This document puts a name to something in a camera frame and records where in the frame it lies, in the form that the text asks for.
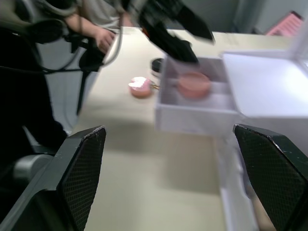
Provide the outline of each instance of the pink dish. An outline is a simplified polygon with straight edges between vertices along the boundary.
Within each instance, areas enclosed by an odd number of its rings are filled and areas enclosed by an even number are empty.
[[[179,76],[178,91],[188,99],[201,99],[211,88],[209,78],[198,72],[188,72]]]
[[[129,83],[130,93],[136,98],[147,98],[151,96],[152,82],[145,77],[135,77]]]

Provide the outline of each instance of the person's hand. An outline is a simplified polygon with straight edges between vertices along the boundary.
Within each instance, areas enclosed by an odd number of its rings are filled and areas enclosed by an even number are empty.
[[[98,49],[100,49],[100,51],[104,54],[107,54],[109,48],[111,47],[115,39],[115,34],[109,30],[98,27],[94,38],[96,40],[96,45]]]

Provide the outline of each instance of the pink object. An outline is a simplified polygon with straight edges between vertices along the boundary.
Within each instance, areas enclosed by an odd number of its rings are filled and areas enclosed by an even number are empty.
[[[209,93],[210,87],[209,78],[198,72],[189,72],[179,77],[178,90],[185,98],[201,99]]]
[[[302,24],[303,20],[301,20],[297,15],[295,15],[295,13],[290,13],[266,35],[293,37],[297,34]]]
[[[136,98],[147,98],[151,96],[152,82],[145,77],[135,77],[129,83],[130,93]]]

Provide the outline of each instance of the beige table surface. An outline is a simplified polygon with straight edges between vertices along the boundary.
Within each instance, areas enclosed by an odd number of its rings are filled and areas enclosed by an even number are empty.
[[[228,49],[279,49],[289,39],[215,33],[216,45],[175,31],[197,55]],[[154,128],[156,96],[132,98],[131,78],[150,77],[150,60],[163,57],[138,29],[125,28],[118,58],[100,71],[74,132],[105,125],[100,182],[86,231],[224,231],[211,137]]]

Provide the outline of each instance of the open box lid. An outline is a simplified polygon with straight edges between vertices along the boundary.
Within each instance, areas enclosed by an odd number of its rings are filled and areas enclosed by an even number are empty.
[[[228,52],[223,61],[244,116],[308,118],[308,20],[286,51]]]

